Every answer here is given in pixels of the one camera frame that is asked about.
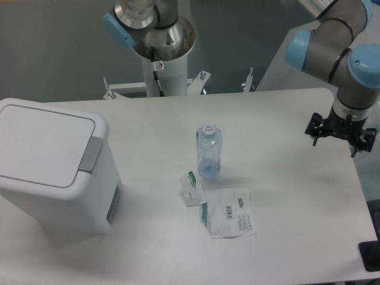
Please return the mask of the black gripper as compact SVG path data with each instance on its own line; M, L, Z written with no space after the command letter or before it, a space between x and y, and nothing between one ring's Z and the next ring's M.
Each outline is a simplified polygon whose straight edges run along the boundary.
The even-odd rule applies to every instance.
M319 113L313 113L306 127L305 134L313 139L313 146L316 146L319 138L336 137L348 140L351 145L351 156L357 152L371 152L376 135L376 128L362 129L364 120L354 121L352 115L341 118L333 108L326 119Z

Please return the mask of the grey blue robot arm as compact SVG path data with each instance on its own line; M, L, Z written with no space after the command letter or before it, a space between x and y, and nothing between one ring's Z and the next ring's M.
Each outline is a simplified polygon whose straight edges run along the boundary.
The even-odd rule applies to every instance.
M314 113L306 135L345 140L352 157L370 152L378 133L363 126L379 97L379 45L350 48L373 15L372 1L332 1L317 16L319 26L297 32L285 54L291 66L337 88L329 115Z

